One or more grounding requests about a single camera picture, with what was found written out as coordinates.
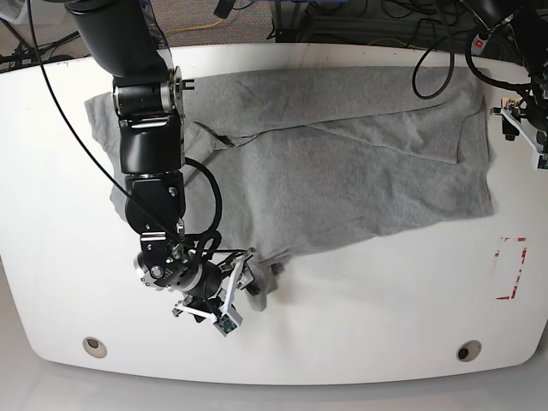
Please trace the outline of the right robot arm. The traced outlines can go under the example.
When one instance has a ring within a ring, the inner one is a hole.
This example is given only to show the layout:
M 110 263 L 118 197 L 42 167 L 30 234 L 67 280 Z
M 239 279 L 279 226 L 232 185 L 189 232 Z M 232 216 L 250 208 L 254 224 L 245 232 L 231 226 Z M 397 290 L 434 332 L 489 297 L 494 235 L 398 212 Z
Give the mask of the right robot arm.
M 277 267 L 375 236 L 489 217 L 485 102 L 464 68 L 433 100 L 406 67 L 274 70 L 187 87 L 145 1 L 66 10 L 113 91 L 86 110 L 115 171 L 111 200 L 140 235 L 143 284 L 178 313 L 237 325 Z

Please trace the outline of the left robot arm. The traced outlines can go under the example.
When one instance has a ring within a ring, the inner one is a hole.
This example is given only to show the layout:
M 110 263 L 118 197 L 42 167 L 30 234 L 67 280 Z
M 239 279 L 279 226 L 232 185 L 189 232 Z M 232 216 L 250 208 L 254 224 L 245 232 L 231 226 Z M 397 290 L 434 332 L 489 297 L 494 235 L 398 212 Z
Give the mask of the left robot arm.
M 526 119 L 543 134 L 547 133 L 547 21 L 529 1 L 465 1 L 479 21 L 467 37 L 465 59 L 472 73 L 490 86 L 515 92 L 526 104 Z M 530 81 L 508 83 L 485 76 L 474 65 L 472 43 L 479 33 L 508 30 Z

